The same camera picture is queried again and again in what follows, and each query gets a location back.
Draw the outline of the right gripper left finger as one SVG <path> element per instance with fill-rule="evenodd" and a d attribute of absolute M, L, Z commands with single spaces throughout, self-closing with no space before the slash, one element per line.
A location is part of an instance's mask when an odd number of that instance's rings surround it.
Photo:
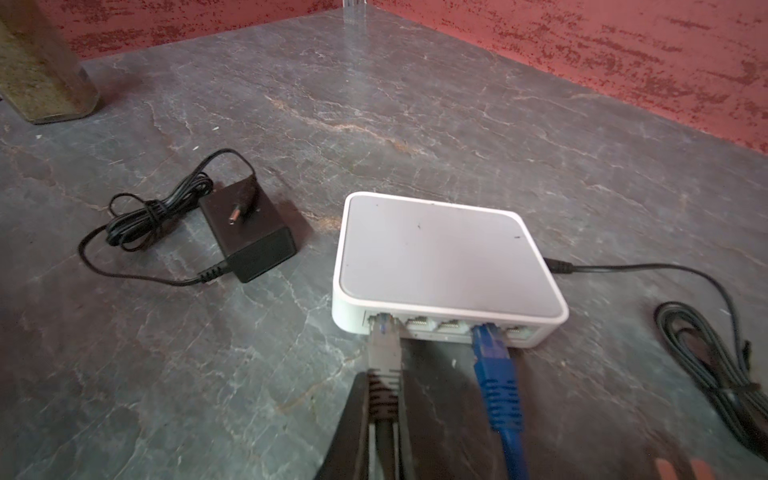
<path fill-rule="evenodd" d="M 364 480 L 369 472 L 369 379 L 355 376 L 315 480 Z"/>

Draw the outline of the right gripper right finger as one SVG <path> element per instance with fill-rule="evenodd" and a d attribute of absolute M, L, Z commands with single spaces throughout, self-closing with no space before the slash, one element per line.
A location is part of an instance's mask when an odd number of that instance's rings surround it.
<path fill-rule="evenodd" d="M 406 415 L 419 479 L 496 479 L 490 429 L 469 347 L 406 347 Z"/>

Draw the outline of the white switch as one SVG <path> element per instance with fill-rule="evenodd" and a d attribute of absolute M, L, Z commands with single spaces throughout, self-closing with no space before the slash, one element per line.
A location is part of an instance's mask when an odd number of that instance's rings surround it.
<path fill-rule="evenodd" d="M 469 344 L 494 324 L 512 348 L 534 348 L 570 316 L 516 213 L 354 192 L 344 204 L 332 319 L 367 335 L 389 314 L 407 339 Z"/>

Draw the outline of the black power adapter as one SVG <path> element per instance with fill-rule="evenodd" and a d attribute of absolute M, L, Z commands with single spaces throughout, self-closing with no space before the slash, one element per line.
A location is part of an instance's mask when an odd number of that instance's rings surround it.
<path fill-rule="evenodd" d="M 663 458 L 722 479 L 767 475 L 767 383 L 749 370 L 735 302 L 713 277 L 662 263 L 549 264 L 571 318 L 534 357 L 565 404 L 548 441 L 574 435 L 597 479 L 649 479 Z"/>
<path fill-rule="evenodd" d="M 217 190 L 205 169 L 224 155 L 242 161 L 248 175 Z M 87 257 L 88 245 L 101 233 L 108 245 L 134 253 L 159 240 L 165 227 L 196 209 L 202 211 L 223 259 L 192 278 L 108 272 Z M 232 148 L 221 148 L 206 156 L 168 195 L 145 200 L 121 192 L 109 201 L 108 212 L 111 220 L 87 234 L 77 247 L 83 264 L 107 278 L 189 287 L 210 283 L 232 273 L 245 284 L 291 258 L 298 250 L 290 226 L 261 186 L 254 166 Z"/>

